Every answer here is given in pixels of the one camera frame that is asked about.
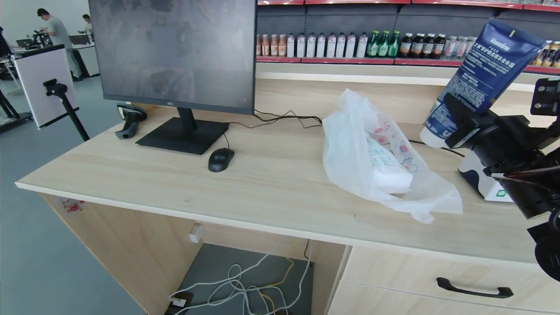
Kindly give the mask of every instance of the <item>black drawer handle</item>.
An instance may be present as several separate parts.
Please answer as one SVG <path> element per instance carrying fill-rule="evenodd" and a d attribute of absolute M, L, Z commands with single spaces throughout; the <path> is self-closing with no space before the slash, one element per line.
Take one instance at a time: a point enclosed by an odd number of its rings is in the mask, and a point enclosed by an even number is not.
<path fill-rule="evenodd" d="M 506 288 L 506 287 L 498 288 L 498 294 L 489 294 L 489 293 L 480 293 L 480 292 L 474 292 L 474 291 L 467 291 L 467 290 L 463 290 L 463 289 L 457 289 L 456 287 L 453 286 L 453 284 L 451 284 L 451 281 L 449 281 L 449 279 L 446 279 L 446 278 L 438 277 L 436 280 L 437 280 L 437 285 L 440 288 L 445 289 L 447 291 L 453 291 L 453 292 L 470 294 L 470 295 L 477 295 L 479 297 L 497 298 L 497 299 L 507 299 L 507 298 L 512 297 L 514 295 L 514 292 L 511 291 L 510 288 Z"/>

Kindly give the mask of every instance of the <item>black mouse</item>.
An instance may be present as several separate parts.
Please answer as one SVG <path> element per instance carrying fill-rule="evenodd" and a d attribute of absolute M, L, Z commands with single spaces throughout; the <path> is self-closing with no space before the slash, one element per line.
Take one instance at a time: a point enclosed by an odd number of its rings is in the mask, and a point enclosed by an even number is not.
<path fill-rule="evenodd" d="M 210 155 L 208 160 L 208 170 L 210 172 L 221 172 L 227 169 L 231 159 L 234 158 L 235 152 L 232 149 L 223 147 Z"/>

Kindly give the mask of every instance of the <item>white plastic bag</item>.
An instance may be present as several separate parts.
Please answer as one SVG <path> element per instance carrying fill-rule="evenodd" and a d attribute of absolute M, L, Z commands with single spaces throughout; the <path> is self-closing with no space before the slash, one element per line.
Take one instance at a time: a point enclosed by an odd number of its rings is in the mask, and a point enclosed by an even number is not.
<path fill-rule="evenodd" d="M 390 115 L 348 89 L 340 97 L 339 106 L 340 110 L 323 120 L 323 165 L 331 182 L 356 196 L 408 212 L 422 223 L 433 221 L 430 211 L 463 212 L 455 186 L 430 171 Z M 409 192 L 394 196 L 376 189 L 367 133 L 412 173 Z"/>

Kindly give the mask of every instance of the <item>wooden desk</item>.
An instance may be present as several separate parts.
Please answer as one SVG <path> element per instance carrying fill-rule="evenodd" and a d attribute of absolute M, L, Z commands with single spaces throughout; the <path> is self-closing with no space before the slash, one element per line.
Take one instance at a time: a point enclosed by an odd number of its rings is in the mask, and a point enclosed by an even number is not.
<path fill-rule="evenodd" d="M 391 113 L 412 139 L 441 91 L 438 86 L 258 80 L 256 107 L 324 117 L 336 109 L 346 87 Z M 507 92 L 494 108 L 526 113 L 530 99 L 530 93 Z M 387 303 L 395 303 L 389 308 L 395 313 L 407 313 L 414 303 L 427 305 L 426 314 L 461 307 L 485 314 L 512 308 L 520 314 L 560 311 L 552 298 L 560 285 L 534 263 L 534 243 L 525 229 L 535 223 L 511 203 L 483 201 L 457 173 L 458 156 L 415 145 L 463 198 L 462 215 L 433 212 L 435 221 L 426 225 L 331 184 L 321 163 L 320 127 L 303 129 L 289 120 L 257 129 L 232 124 L 227 137 L 236 155 L 221 173 L 209 172 L 207 163 L 213 150 L 226 146 L 224 138 L 203 156 L 134 144 L 174 115 L 172 108 L 153 109 L 134 140 L 117 139 L 114 131 L 121 125 L 115 126 L 16 183 L 42 193 L 149 315 L 163 314 L 167 296 L 196 256 L 200 244 L 189 242 L 188 232 L 197 221 L 205 227 L 204 242 L 257 252 L 268 252 L 284 235 L 274 253 L 279 256 L 301 259 L 305 242 L 294 240 L 312 239 L 313 315 L 382 314 Z M 195 111 L 195 117 L 259 123 L 223 113 Z M 59 196 L 85 201 L 83 211 L 66 214 Z M 416 262 L 426 270 L 415 269 Z M 516 295 L 502 300 L 444 291 L 436 276 L 479 290 L 509 286 Z M 388 298 L 373 298 L 379 295 Z M 412 306 L 411 297 L 419 299 Z"/>

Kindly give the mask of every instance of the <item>white board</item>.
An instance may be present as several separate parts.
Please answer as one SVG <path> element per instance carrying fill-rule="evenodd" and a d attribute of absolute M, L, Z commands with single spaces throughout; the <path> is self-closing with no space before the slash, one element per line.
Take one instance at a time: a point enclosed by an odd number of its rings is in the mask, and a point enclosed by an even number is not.
<path fill-rule="evenodd" d="M 14 55 L 12 58 L 37 127 L 44 127 L 66 114 L 60 98 L 46 95 L 43 82 L 55 78 L 58 83 L 68 86 L 66 97 L 72 108 L 76 110 L 78 106 L 74 97 L 74 84 L 64 46 L 32 50 Z"/>

